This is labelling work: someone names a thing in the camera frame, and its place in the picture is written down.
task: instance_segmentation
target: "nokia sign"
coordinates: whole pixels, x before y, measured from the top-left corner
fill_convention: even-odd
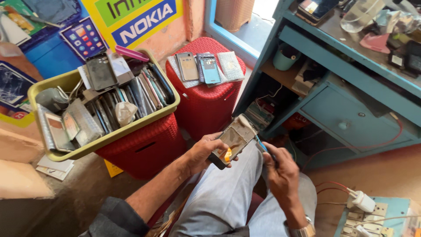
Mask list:
[[[111,33],[115,42],[123,47],[177,13],[176,0],[163,0]]]

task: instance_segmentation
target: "shelf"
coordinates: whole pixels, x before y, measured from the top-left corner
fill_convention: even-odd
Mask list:
[[[414,79],[388,64],[387,54],[362,47],[360,41],[364,37],[364,34],[362,32],[350,34],[344,31],[339,24],[341,21],[339,16],[340,13],[341,10],[335,8],[332,16],[322,20],[315,27],[296,16],[294,10],[286,10],[283,17],[340,50],[342,53],[348,55],[372,71],[421,98],[421,80]]]
[[[272,63],[273,57],[270,57],[261,67],[260,70],[267,75],[269,75],[271,78],[275,79],[282,85],[284,85],[286,88],[290,89],[295,94],[299,95],[301,98],[304,98],[305,95],[301,94],[295,90],[292,89],[292,86],[296,82],[295,77],[298,75],[298,72],[303,67],[305,60],[298,60],[296,61],[292,67],[287,71],[281,71],[275,68],[275,66]]]

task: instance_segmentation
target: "grey trousers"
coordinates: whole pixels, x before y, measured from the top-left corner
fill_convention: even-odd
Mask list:
[[[245,226],[253,187],[266,168],[263,156],[251,141],[238,155],[239,161],[232,168],[219,170],[211,164],[194,188],[170,237],[222,234]],[[298,194],[306,214],[314,220],[316,188],[306,175],[300,173]],[[283,222],[285,214],[273,194],[266,199],[251,217],[248,227],[250,236],[286,237]]]

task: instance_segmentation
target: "blue wooden cabinet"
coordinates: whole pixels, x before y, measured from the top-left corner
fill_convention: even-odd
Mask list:
[[[387,54],[374,52],[359,45],[358,35],[349,35],[339,25],[339,10],[317,26],[307,24],[295,15],[293,0],[280,1],[274,13],[276,22],[254,67],[234,115],[246,110],[254,98],[254,90],[266,73],[292,90],[296,74],[278,71],[272,56],[281,42],[288,43],[302,54],[317,61],[330,72],[315,84],[308,95],[300,97],[275,117],[261,132],[273,137],[281,132],[281,124],[295,112],[308,118],[332,137],[325,148],[349,147],[317,154],[308,167],[355,159],[421,142],[421,80],[414,79],[387,65]],[[351,90],[357,87],[398,115],[397,121],[388,113],[374,116],[361,98]],[[304,163],[308,157],[299,159]]]

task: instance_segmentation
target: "dark sleeve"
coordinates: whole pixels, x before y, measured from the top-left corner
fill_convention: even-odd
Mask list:
[[[149,227],[124,200],[108,197],[88,230],[79,237],[143,237]]]

